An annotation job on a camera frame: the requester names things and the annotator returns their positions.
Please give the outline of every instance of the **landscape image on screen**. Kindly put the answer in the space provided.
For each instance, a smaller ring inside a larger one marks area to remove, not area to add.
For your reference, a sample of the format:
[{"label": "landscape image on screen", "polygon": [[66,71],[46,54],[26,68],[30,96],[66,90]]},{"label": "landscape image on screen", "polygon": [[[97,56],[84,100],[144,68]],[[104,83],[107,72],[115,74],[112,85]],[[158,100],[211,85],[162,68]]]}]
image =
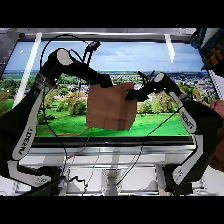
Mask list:
[{"label": "landscape image on screen", "polygon": [[[40,55],[47,42],[40,43],[28,74],[24,96],[33,86],[39,70]],[[17,92],[22,86],[22,78],[27,76],[27,65],[33,52],[34,42],[19,42],[0,80],[0,116],[13,108]],[[76,50],[83,56],[86,45],[77,41],[54,41],[46,49],[43,63],[57,48]],[[173,43],[174,58],[171,59],[166,43],[149,42],[101,42],[93,53],[90,67],[99,73],[109,74],[114,85],[134,82],[135,89],[142,87],[141,71],[150,75],[165,72],[193,100],[210,106],[217,94],[207,72],[200,71],[202,60],[190,44]],[[77,77],[61,75],[57,88],[45,98],[46,117],[57,134],[81,134],[87,128],[86,111],[89,85]],[[92,128],[82,136],[146,136],[167,117],[177,110],[176,103],[164,92],[150,94],[148,100],[137,103],[137,114],[132,128],[128,131],[109,131]],[[175,114],[152,136],[188,136],[180,115]],[[45,124],[43,110],[38,114],[37,137],[53,136]]]}]

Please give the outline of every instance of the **brown cloth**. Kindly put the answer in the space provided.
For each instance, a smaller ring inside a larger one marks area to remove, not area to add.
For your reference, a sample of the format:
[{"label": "brown cloth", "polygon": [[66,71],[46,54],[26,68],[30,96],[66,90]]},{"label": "brown cloth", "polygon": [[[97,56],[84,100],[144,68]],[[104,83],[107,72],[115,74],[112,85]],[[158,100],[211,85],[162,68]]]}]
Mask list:
[{"label": "brown cloth", "polygon": [[[211,108],[224,117],[224,101],[217,100],[211,103]],[[217,132],[216,150],[209,165],[215,170],[224,172],[224,119],[223,126]]]},{"label": "brown cloth", "polygon": [[109,88],[91,85],[87,101],[87,126],[113,131],[129,130],[135,120],[137,100],[125,100],[128,89],[134,89],[134,83]]}]

